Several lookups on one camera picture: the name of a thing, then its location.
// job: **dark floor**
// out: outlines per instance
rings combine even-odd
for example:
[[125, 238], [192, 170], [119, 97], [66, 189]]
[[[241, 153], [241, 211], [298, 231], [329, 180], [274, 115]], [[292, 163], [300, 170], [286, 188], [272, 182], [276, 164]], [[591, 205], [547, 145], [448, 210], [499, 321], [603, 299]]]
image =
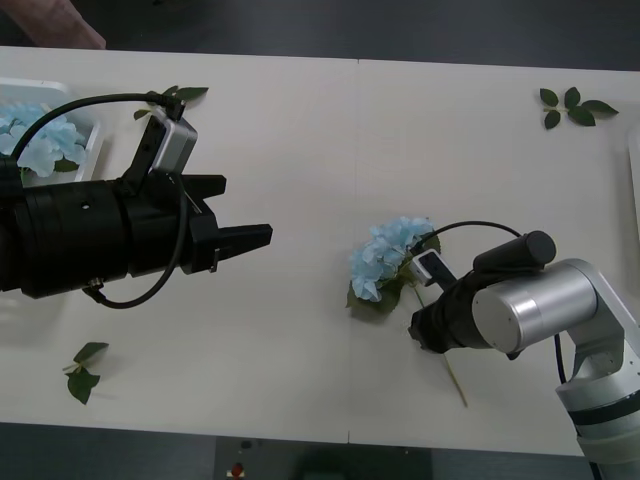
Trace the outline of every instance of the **dark floor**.
[[[637, 0], [74, 3], [112, 50], [640, 69]], [[0, 43], [27, 45], [8, 23]]]
[[[640, 70], [637, 0], [74, 3], [112, 50]], [[30, 42], [0, 14], [0, 44]], [[241, 444], [233, 438], [0, 424], [0, 478], [222, 480], [239, 458], [249, 480], [362, 475], [374, 480], [367, 469], [382, 471], [376, 463], [381, 461], [398, 469], [386, 478], [590, 478], [579, 458], [448, 450], [405, 454], [392, 447], [274, 441], [253, 442], [243, 451]], [[331, 468], [320, 468], [327, 462]]]
[[7, 480], [588, 480], [583, 459], [0, 424]]

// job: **metal cylinder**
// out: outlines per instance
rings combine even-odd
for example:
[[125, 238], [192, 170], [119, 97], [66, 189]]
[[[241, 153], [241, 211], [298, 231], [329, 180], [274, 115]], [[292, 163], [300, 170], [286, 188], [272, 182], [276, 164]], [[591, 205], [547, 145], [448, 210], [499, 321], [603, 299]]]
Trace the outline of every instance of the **metal cylinder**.
[[480, 290], [472, 311], [487, 343], [512, 353], [590, 319], [597, 305], [591, 282], [571, 265], [558, 263]]

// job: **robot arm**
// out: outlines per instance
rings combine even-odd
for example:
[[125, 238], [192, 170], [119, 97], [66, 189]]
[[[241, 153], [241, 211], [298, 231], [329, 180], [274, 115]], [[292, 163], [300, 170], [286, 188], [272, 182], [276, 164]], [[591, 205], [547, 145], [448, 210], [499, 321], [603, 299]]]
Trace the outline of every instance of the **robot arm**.
[[[17, 160], [46, 122], [73, 108], [131, 99], [163, 108], [154, 108], [122, 177], [23, 188]], [[214, 272], [219, 261], [268, 245], [269, 225], [218, 226], [204, 199], [224, 193], [223, 176], [182, 175], [198, 136], [183, 110], [159, 94], [107, 95], [64, 105], [31, 126], [13, 155], [0, 158], [0, 290], [40, 298], [82, 289], [98, 303], [130, 308], [160, 281], [144, 298], [123, 303], [108, 301], [103, 284], [163, 270], [166, 281], [178, 265], [186, 274]]]
[[425, 349], [494, 348], [516, 358], [566, 331], [576, 345], [573, 375], [556, 392], [585, 457], [604, 478], [640, 478], [640, 331], [606, 279], [589, 263], [553, 260], [555, 246], [532, 232], [486, 252], [455, 280], [437, 252], [413, 259], [422, 283], [445, 293], [413, 315], [409, 332]]

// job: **person's hand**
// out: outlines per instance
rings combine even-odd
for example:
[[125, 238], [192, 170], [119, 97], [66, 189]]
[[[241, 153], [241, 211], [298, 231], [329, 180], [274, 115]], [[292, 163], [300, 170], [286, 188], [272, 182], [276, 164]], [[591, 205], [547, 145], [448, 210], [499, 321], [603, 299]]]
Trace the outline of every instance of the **person's hand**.
[[106, 42], [70, 0], [0, 0], [0, 8], [39, 47], [104, 49]]

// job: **black cable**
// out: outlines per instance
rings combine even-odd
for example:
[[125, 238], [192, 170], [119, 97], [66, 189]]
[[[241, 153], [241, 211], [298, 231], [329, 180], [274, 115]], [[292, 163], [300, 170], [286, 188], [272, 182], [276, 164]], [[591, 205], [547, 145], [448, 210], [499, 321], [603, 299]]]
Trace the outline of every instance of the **black cable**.
[[26, 132], [20, 137], [18, 143], [16, 144], [13, 152], [11, 153], [11, 157], [14, 160], [18, 160], [20, 155], [27, 145], [31, 141], [31, 139], [38, 133], [38, 131], [44, 127], [51, 120], [58, 118], [65, 113], [69, 113], [72, 110], [76, 110], [82, 107], [88, 107], [90, 105], [98, 105], [101, 103], [115, 103], [115, 102], [147, 102], [147, 103], [155, 103], [156, 105], [160, 105], [163, 107], [171, 106], [176, 102], [174, 97], [168, 97], [161, 95], [155, 92], [149, 93], [116, 93], [113, 95], [101, 95], [97, 97], [88, 97], [80, 100], [75, 100], [73, 102], [69, 102], [66, 105], [62, 105], [61, 107], [55, 108], [51, 110], [49, 113], [40, 117], [33, 125], [31, 125]]
[[466, 227], [466, 226], [493, 227], [493, 228], [497, 228], [497, 229], [500, 229], [500, 230], [504, 230], [505, 232], [509, 232], [510, 234], [512, 234], [515, 237], [521, 237], [522, 236], [522, 235], [520, 235], [520, 233], [515, 231], [513, 228], [509, 228], [506, 225], [502, 225], [500, 223], [485, 222], [485, 221], [482, 221], [482, 220], [469, 220], [469, 221], [466, 221], [466, 222], [456, 222], [456, 223], [451, 223], [449, 225], [445, 225], [444, 227], [439, 228], [438, 230], [435, 230], [435, 231], [429, 233], [428, 235], [425, 235], [424, 237], [422, 237], [422, 239], [418, 243], [415, 244], [414, 247], [411, 248], [411, 253], [413, 255], [417, 255], [418, 253], [420, 253], [420, 249], [423, 247], [423, 245], [425, 243], [427, 243], [433, 237], [436, 237], [436, 236], [440, 235], [441, 233], [447, 232], [449, 230], [453, 230], [454, 228]]
[[187, 237], [187, 219], [188, 219], [188, 203], [187, 203], [187, 193], [184, 189], [184, 184], [182, 183], [182, 178], [179, 174], [170, 174], [171, 179], [175, 183], [178, 188], [178, 192], [180, 195], [180, 213], [178, 219], [178, 237], [176, 240], [176, 246], [173, 249], [173, 254], [171, 256], [171, 260], [167, 264], [167, 268], [165, 268], [162, 276], [158, 279], [158, 281], [151, 287], [146, 293], [140, 295], [138, 298], [134, 300], [129, 300], [128, 302], [114, 302], [109, 300], [104, 296], [102, 292], [93, 288], [84, 288], [82, 291], [93, 298], [96, 302], [105, 307], [114, 308], [116, 310], [124, 310], [127, 308], [137, 307], [138, 305], [143, 304], [151, 297], [153, 297], [156, 293], [160, 291], [162, 287], [164, 287], [167, 280], [178, 266], [180, 262], [180, 256], [182, 254], [182, 248], [184, 246], [184, 241]]

